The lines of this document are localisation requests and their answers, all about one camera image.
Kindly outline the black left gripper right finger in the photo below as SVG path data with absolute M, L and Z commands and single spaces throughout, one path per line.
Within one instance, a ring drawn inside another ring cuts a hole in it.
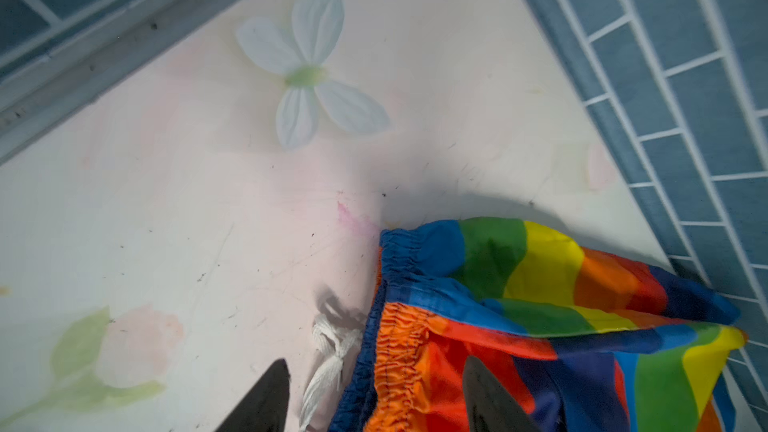
M 538 432 L 539 428 L 494 374 L 474 356 L 465 362 L 462 386 L 471 432 Z

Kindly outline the rainbow striped shorts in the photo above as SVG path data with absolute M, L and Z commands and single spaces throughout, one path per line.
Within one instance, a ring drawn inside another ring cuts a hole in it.
M 584 248 L 519 219 L 441 220 L 381 233 L 363 330 L 319 316 L 324 360 L 306 430 L 355 367 L 333 431 L 465 431 L 465 364 L 479 359 L 542 431 L 731 431 L 723 371 L 738 309 L 666 270 Z

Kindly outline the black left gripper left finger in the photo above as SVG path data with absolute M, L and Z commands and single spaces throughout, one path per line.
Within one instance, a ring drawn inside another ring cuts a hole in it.
M 283 432 L 290 399 L 285 359 L 275 360 L 216 432 Z

